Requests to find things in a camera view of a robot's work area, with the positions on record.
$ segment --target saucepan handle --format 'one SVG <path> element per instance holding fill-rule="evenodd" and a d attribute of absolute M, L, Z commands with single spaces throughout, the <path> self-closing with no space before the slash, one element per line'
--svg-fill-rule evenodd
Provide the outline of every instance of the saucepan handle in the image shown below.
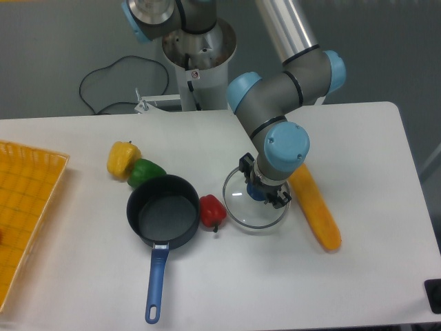
<path fill-rule="evenodd" d="M 168 245 L 153 245 L 149 291 L 147 293 L 147 306 L 145 308 L 145 321 L 149 324 L 155 324 L 159 321 L 161 299 L 163 296 L 164 269 L 168 252 Z"/>

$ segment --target blue joint cap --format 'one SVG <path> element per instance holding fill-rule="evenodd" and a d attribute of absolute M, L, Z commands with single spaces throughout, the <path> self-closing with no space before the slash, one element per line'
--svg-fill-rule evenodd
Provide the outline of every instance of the blue joint cap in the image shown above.
<path fill-rule="evenodd" d="M 129 7 L 127 6 L 127 2 L 124 1 L 121 4 L 121 8 L 124 11 L 125 18 L 129 21 L 130 27 L 132 28 L 132 30 L 136 36 L 136 40 L 138 40 L 138 42 L 140 42 L 140 43 L 151 42 L 151 40 L 148 39 L 145 36 L 145 34 L 143 34 L 142 31 L 139 29 L 138 24 L 136 24 L 134 18 L 132 17 L 132 14 L 130 14 L 130 10 L 129 10 Z"/>
<path fill-rule="evenodd" d="M 234 79 L 228 85 L 227 100 L 234 114 L 236 114 L 239 103 L 248 93 L 249 89 L 261 79 L 262 77 L 257 72 L 247 72 Z"/>
<path fill-rule="evenodd" d="M 305 160 L 309 137 L 301 126 L 292 122 L 276 124 L 268 131 L 263 152 L 269 164 L 281 172 L 293 172 Z"/>
<path fill-rule="evenodd" d="M 324 53 L 328 56 L 331 62 L 331 85 L 328 93 L 341 88 L 346 81 L 346 67 L 345 63 L 333 50 L 325 50 Z"/>
<path fill-rule="evenodd" d="M 261 192 L 257 188 L 255 188 L 253 186 L 253 184 L 251 184 L 251 181 L 249 181 L 247 184 L 247 193 L 251 198 L 253 198 L 256 201 L 265 201 L 266 200 L 263 192 Z"/>

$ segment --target yellow bell pepper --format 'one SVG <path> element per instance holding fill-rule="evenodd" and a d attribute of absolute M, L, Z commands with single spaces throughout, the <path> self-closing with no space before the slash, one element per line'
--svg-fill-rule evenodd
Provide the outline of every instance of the yellow bell pepper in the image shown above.
<path fill-rule="evenodd" d="M 107 171 L 118 179 L 127 179 L 135 161 L 140 158 L 141 151 L 131 141 L 117 141 L 110 150 Z"/>
<path fill-rule="evenodd" d="M 298 167 L 288 182 L 318 242 L 326 250 L 338 249 L 342 243 L 340 231 L 307 166 Z"/>

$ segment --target orange plastic tray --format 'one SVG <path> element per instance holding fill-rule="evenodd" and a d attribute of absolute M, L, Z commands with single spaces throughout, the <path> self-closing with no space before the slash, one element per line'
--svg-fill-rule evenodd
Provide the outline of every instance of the orange plastic tray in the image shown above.
<path fill-rule="evenodd" d="M 0 313 L 69 155 L 0 141 Z"/>

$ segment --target red bell pepper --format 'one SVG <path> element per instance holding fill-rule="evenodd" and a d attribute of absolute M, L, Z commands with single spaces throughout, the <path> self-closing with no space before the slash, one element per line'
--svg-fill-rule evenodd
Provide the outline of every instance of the red bell pepper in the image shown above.
<path fill-rule="evenodd" d="M 207 228 L 214 228 L 213 232 L 218 232 L 218 227 L 222 220 L 227 217 L 227 211 L 223 204 L 214 196 L 206 195 L 199 199 L 201 203 L 201 221 Z"/>

